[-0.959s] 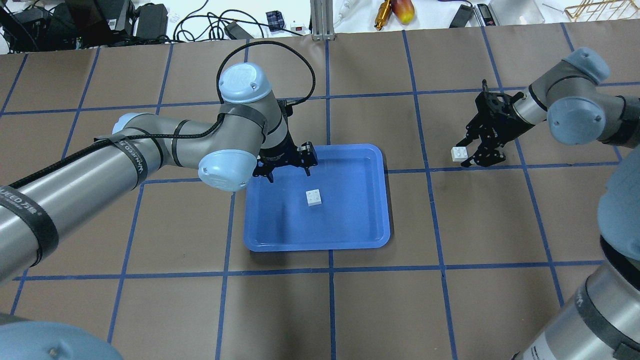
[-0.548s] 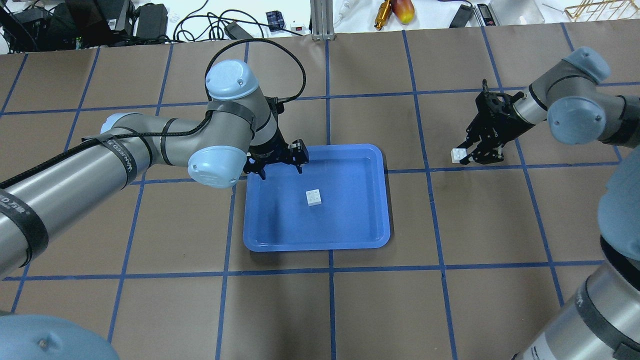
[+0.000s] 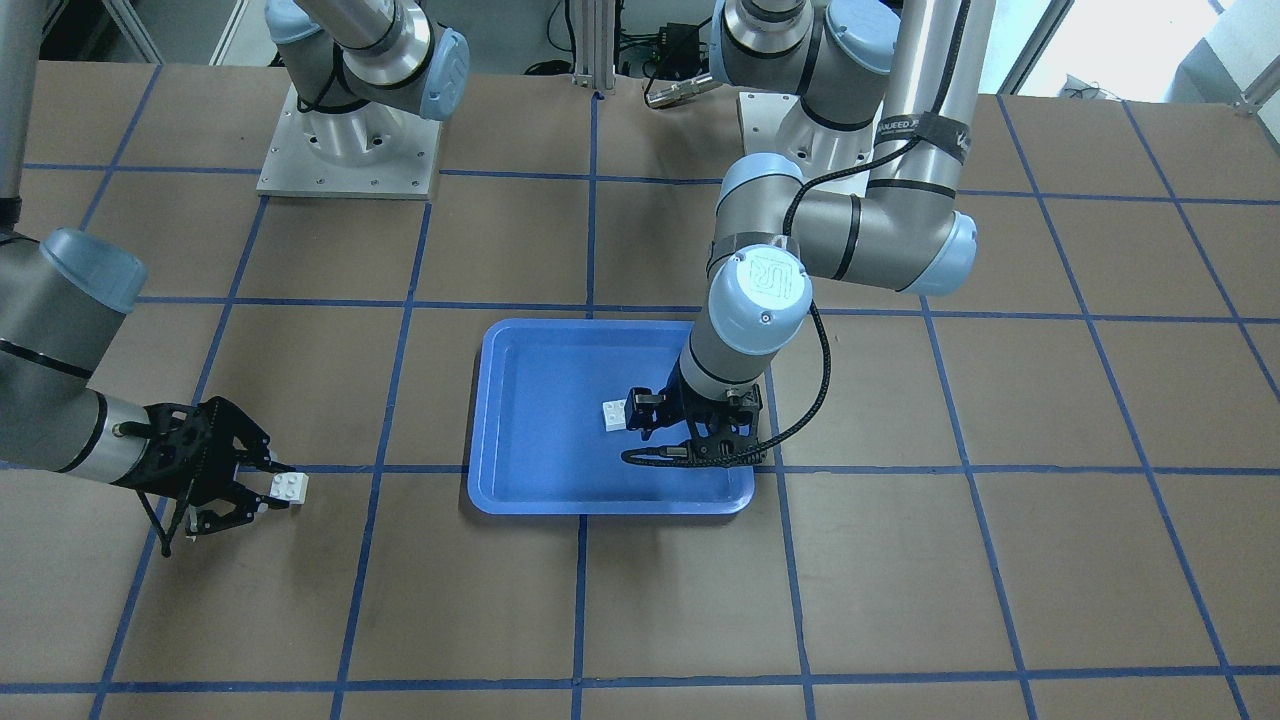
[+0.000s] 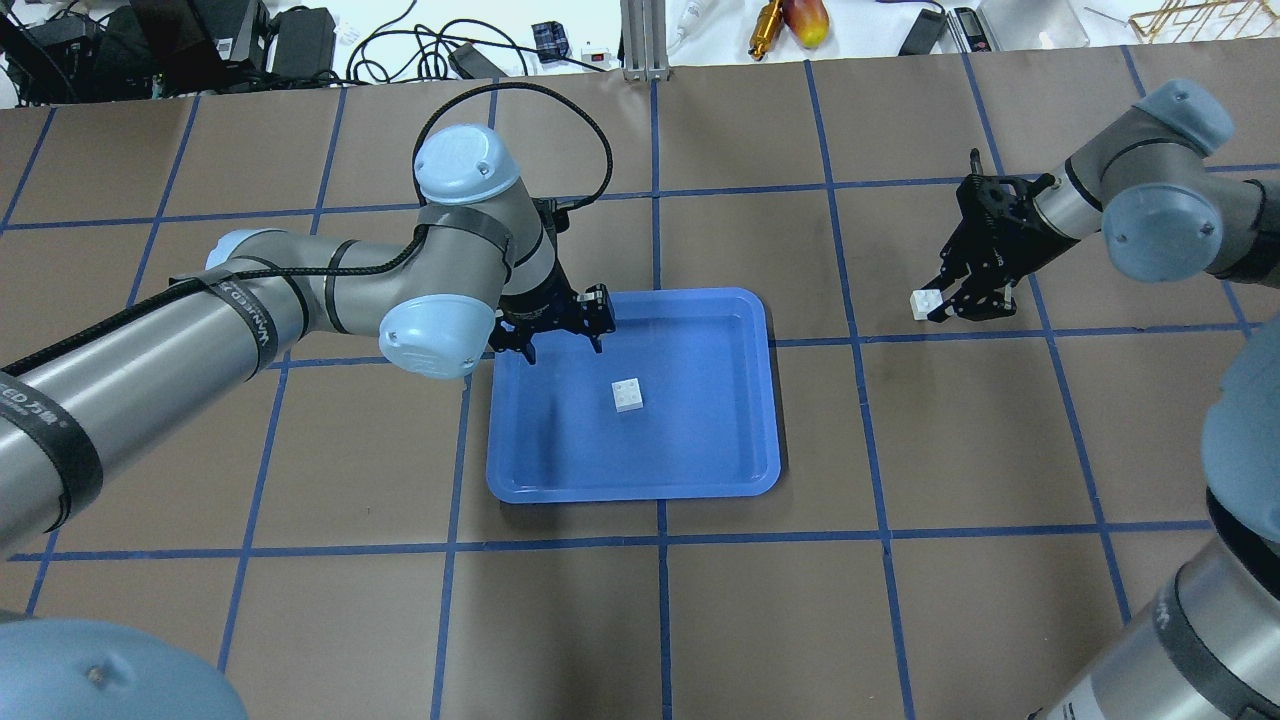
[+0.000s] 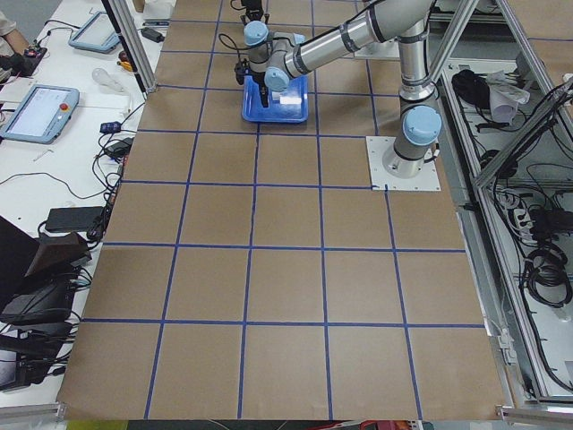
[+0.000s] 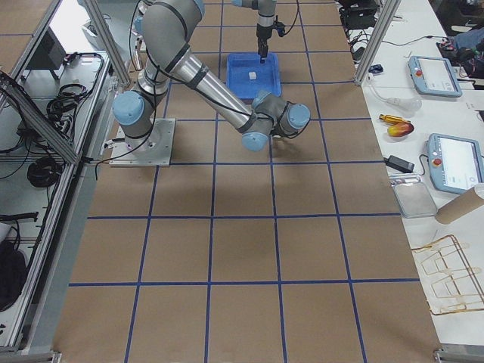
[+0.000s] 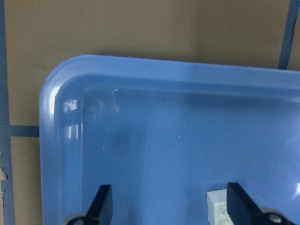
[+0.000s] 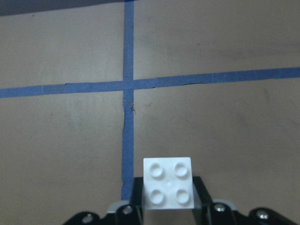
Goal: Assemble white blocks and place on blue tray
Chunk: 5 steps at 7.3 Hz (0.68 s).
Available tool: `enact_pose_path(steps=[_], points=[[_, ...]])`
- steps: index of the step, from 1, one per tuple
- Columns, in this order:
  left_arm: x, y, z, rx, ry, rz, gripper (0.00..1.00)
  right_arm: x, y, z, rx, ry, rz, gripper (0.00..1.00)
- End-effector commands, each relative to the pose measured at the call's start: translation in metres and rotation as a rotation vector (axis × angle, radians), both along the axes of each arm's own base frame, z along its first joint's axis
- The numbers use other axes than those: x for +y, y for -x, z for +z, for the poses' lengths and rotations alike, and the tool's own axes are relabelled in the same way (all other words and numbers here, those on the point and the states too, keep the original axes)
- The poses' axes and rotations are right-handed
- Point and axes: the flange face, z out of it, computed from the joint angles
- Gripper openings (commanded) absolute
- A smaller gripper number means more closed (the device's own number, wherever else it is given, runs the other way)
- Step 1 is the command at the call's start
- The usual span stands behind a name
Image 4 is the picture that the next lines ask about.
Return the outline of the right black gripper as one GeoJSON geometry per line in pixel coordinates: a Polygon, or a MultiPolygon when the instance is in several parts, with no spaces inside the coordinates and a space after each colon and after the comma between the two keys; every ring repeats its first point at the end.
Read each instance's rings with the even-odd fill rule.
{"type": "Polygon", "coordinates": [[[1056,178],[988,174],[978,150],[969,152],[969,163],[970,173],[956,188],[960,222],[940,251],[938,274],[922,286],[937,300],[925,314],[933,323],[1014,316],[1015,284],[1056,259],[1056,231],[1036,208],[1056,178]],[[945,299],[954,284],[959,288],[945,299]]]}

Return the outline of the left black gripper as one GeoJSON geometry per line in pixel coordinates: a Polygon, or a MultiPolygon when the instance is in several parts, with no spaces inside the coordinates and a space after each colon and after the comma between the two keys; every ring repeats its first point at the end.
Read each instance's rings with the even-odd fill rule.
{"type": "Polygon", "coordinates": [[[549,284],[521,295],[500,297],[488,346],[500,354],[518,354],[527,365],[538,364],[532,337],[563,331],[589,338],[594,354],[602,338],[616,332],[616,314],[605,284],[577,292],[567,284],[549,284]]]}

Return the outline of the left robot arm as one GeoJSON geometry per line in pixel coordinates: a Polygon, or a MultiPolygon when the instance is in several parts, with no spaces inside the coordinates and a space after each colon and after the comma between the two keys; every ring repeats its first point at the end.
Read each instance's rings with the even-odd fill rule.
{"type": "Polygon", "coordinates": [[[603,284],[576,290],[557,234],[573,204],[532,197],[500,136],[419,137],[410,240],[224,234],[204,270],[3,369],[1,537],[10,555],[312,333],[371,337],[393,365],[460,379],[486,351],[535,363],[536,334],[595,351],[616,328],[603,284]]]}

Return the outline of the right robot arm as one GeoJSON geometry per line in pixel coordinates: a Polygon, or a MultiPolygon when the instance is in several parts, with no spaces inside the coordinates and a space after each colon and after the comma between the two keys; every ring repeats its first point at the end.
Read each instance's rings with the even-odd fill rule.
{"type": "MultiPolygon", "coordinates": [[[[1228,284],[1277,288],[1277,178],[1210,169],[1234,132],[1203,85],[1171,78],[1034,178],[988,170],[973,149],[957,225],[911,315],[1011,316],[1023,281],[1088,245],[1110,263],[1103,299],[1121,307],[1091,300],[1079,324],[1228,322],[1228,284]]],[[[1199,450],[1181,451],[1201,465],[1210,537],[1033,719],[1277,716],[1277,319],[1236,336],[1199,450]]]]}

